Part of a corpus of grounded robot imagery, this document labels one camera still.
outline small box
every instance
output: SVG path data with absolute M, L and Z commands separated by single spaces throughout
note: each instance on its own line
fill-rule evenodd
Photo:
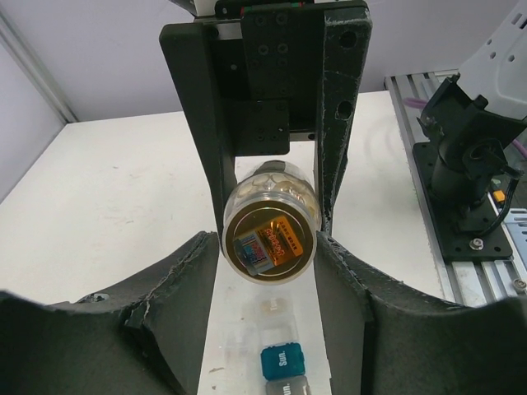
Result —
M 267 395 L 311 395 L 305 376 L 269 381 L 265 386 Z
M 256 299 L 256 324 L 260 350 L 269 346 L 298 342 L 295 314 L 289 293 L 273 290 Z
M 302 376 L 305 373 L 304 354 L 298 343 L 267 347 L 260 357 L 263 376 L 268 381 Z

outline bolt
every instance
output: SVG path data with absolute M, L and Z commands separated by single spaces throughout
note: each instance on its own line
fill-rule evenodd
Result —
M 470 240 L 469 247 L 474 251 L 481 251 L 483 249 L 483 240 L 472 239 Z
M 518 292 L 523 292 L 527 289 L 527 282 L 523 281 L 520 278 L 516 278 L 512 282 L 512 286 L 514 286 L 514 289 L 517 290 Z

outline white table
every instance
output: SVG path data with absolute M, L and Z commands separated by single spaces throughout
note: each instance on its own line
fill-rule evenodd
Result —
M 313 154 L 312 143 L 295 143 L 281 158 L 312 175 Z M 348 157 L 333 237 L 442 297 L 388 92 L 359 95 Z M 266 159 L 239 159 L 236 173 Z M 73 302 L 214 228 L 183 113 L 68 125 L 0 205 L 0 288 L 45 304 Z M 253 328 L 262 289 L 268 287 L 243 280 L 220 258 L 199 393 L 264 394 Z M 293 298 L 313 393 L 330 394 L 312 268 L 280 290 Z

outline white robot part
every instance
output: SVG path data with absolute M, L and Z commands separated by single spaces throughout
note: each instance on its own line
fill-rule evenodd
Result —
M 485 97 L 485 110 L 490 113 L 527 118 L 527 0 L 520 0 L 478 52 L 461 65 L 458 86 L 472 100 Z

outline black mount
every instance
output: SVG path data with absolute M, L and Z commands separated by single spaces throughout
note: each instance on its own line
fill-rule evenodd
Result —
M 160 42 L 218 232 L 236 186 L 235 158 L 286 154 L 290 141 L 309 140 L 330 232 L 371 35 L 366 4 L 219 2 L 217 10 L 226 19 L 165 26 Z
M 418 121 L 430 143 L 416 144 L 413 157 L 443 258 L 508 259 L 512 248 L 501 227 L 491 226 L 497 215 L 487 192 L 493 176 L 522 175 L 507 164 L 503 147 L 527 122 L 485 111 L 487 100 L 471 100 L 458 79 L 445 79 L 422 111 Z M 482 249 L 471 247 L 475 238 Z

